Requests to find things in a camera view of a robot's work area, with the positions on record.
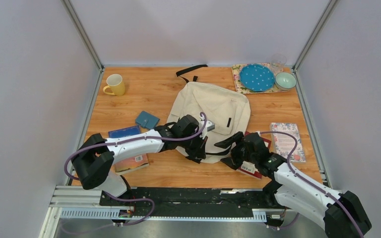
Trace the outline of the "beige canvas backpack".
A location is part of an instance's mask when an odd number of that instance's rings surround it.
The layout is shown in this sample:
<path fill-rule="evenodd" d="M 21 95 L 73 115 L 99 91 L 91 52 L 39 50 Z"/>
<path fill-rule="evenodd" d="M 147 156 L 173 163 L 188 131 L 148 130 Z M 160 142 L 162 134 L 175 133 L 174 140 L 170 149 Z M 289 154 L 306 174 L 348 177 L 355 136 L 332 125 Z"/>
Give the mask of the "beige canvas backpack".
<path fill-rule="evenodd" d="M 167 122 L 177 122 L 185 115 L 198 119 L 200 112 L 204 112 L 215 128 L 207 133 L 206 158 L 201 161 L 217 163 L 229 152 L 214 144 L 237 132 L 246 131 L 251 116 L 249 100 L 241 93 L 214 84 L 197 82 L 197 76 L 191 81 L 185 77 L 182 79 L 186 85 L 178 93 Z"/>

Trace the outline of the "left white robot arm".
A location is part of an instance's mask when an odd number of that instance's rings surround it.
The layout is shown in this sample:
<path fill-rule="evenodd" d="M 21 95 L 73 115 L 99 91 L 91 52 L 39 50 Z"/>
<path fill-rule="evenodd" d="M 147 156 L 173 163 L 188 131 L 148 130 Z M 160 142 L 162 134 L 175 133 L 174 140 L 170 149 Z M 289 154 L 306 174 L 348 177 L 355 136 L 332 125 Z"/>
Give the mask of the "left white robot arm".
<path fill-rule="evenodd" d="M 196 119 L 191 115 L 177 122 L 159 125 L 145 133 L 121 138 L 103 138 L 97 133 L 91 136 L 67 159 L 72 163 L 85 190 L 98 188 L 112 197 L 117 204 L 125 206 L 132 198 L 127 183 L 120 175 L 111 171 L 113 164 L 139 155 L 160 153 L 181 147 L 187 158 L 199 161 L 205 158 L 208 132 L 215 124 L 200 113 Z"/>

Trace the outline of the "blue sunset cover book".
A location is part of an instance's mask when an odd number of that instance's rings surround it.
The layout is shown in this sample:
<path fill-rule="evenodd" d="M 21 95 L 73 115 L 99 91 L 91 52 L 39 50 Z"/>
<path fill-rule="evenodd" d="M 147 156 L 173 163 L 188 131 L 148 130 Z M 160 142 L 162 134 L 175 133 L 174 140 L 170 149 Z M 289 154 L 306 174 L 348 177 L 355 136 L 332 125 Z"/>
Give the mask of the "blue sunset cover book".
<path fill-rule="evenodd" d="M 133 135 L 141 134 L 140 127 L 138 125 L 112 130 L 108 132 L 108 136 L 110 138 L 122 138 L 122 137 L 128 137 Z"/>

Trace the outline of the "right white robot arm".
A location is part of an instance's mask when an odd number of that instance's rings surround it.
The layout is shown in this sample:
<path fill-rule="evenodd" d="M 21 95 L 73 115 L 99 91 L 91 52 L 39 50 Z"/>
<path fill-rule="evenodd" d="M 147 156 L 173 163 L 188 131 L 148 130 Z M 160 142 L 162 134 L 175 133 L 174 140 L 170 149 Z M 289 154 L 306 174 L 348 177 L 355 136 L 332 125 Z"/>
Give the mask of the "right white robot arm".
<path fill-rule="evenodd" d="M 238 132 L 215 146 L 230 149 L 229 167 L 250 162 L 271 179 L 264 187 L 266 206 L 296 211 L 320 226 L 329 238 L 362 238 L 372 228 L 356 194 L 341 193 L 308 177 L 283 156 L 270 152 L 259 134 Z"/>

